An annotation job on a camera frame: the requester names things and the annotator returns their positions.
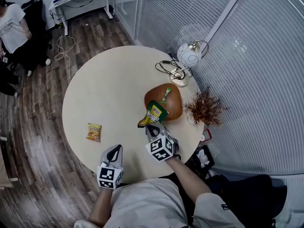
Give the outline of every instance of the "green snack bag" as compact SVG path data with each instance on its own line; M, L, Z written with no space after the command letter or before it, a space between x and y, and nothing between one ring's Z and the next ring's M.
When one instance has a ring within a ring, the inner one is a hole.
M161 123L167 115L167 111L160 104L156 101L150 101L146 116L139 121L137 127L145 127L149 124Z

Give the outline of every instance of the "lamp base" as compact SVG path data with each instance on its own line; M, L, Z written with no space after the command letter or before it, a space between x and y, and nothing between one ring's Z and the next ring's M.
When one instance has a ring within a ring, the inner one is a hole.
M183 76L180 73L176 73L178 69L175 68L171 71L171 73L175 76L175 77L180 77ZM169 80L171 83L173 83L174 85L176 85L177 87L185 87L188 83L189 83L189 76L188 74L185 72L185 78L184 79L176 79L175 77L169 75Z

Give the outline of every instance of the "round table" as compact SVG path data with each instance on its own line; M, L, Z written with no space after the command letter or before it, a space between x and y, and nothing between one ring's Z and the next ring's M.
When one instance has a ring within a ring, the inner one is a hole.
M102 152L121 144L124 183L172 173L164 161L158 162L149 155L145 129L137 128L146 113L145 94L169 82L169 76L154 66L170 59L169 55L149 47L116 47L96 55L75 74L63 102L63 127L75 155L93 172L97 172ZM192 77L179 90L184 104L191 100L198 85ZM102 125L100 142L86 139L88 123ZM179 140L179 154L186 162L197 148L204 124L198 127L190 124L183 113L163 125Z

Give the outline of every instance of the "white t-shirt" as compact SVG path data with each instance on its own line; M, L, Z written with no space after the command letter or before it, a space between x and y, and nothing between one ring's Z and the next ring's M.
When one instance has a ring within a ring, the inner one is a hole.
M21 7L14 3L7 7L6 13L0 17L0 37L9 53L21 47L27 42L28 38L20 21L25 16Z
M198 196L194 228L242 227L241 222L216 194ZM151 179L116 189L111 217L104 228L189 228L178 187L169 179ZM74 228L98 228L79 220Z

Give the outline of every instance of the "wooden floor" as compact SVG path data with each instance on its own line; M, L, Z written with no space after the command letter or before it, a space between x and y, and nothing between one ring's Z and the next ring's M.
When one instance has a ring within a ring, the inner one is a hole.
M71 77L90 58L129 41L117 21L109 20L102 11L68 24L69 36L76 40L68 53L71 57ZM53 31L54 58L56 40ZM63 47L72 45L64 39ZM62 125L62 104L69 84L68 59L38 67L32 77L22 75L20 96L0 93L1 135L8 137L6 145L9 177L18 177L15 188L0 190L0 221L7 228L73 227L78 219L86 219L96 200L99 188L96 175L86 168L69 147Z

